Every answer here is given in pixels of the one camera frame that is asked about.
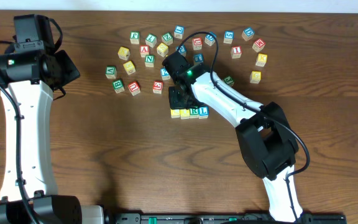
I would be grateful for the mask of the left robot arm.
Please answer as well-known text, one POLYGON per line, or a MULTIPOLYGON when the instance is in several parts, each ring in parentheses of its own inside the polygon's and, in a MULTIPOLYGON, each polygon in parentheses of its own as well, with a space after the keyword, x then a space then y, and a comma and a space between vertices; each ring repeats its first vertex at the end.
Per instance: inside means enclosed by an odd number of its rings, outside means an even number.
POLYGON ((6 117, 6 166, 0 189, 0 223, 109 223, 100 205, 60 195, 50 154, 54 91, 80 76, 54 40, 55 20, 14 18, 15 37, 0 55, 0 92, 6 117))

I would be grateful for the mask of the yellow O block moved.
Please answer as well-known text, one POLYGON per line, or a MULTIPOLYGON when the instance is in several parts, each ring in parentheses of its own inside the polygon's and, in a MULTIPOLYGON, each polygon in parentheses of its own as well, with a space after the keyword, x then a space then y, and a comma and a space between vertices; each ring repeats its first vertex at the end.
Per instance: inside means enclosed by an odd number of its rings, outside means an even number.
POLYGON ((180 110, 180 118, 181 119, 189 119, 190 118, 190 111, 186 109, 180 110))

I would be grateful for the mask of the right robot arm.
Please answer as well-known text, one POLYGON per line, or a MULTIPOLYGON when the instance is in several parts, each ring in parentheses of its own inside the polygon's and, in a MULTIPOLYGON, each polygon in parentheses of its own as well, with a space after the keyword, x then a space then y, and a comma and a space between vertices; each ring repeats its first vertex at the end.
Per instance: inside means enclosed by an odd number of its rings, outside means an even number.
POLYGON ((267 105, 250 100, 221 80, 213 68, 190 65, 174 52, 162 65, 174 82, 169 89, 171 109, 200 109, 206 105, 236 130, 242 158, 268 195, 270 216, 278 222, 300 221, 303 209, 297 199, 293 177, 295 154, 305 143, 294 132, 274 102, 267 105))

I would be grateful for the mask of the green R block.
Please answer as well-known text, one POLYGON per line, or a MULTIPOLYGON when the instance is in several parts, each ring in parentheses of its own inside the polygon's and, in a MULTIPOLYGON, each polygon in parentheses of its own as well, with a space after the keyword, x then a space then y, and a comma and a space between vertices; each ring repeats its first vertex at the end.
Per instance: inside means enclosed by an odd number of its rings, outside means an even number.
POLYGON ((190 108, 190 118, 199 118, 199 109, 198 108, 190 108))

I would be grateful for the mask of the yellow C block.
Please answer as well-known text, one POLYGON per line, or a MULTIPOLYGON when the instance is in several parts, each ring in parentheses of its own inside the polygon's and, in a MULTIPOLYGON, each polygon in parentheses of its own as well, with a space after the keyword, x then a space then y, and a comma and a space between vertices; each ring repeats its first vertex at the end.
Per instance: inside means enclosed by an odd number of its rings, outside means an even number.
POLYGON ((180 118, 180 110, 170 110, 171 118, 180 118))

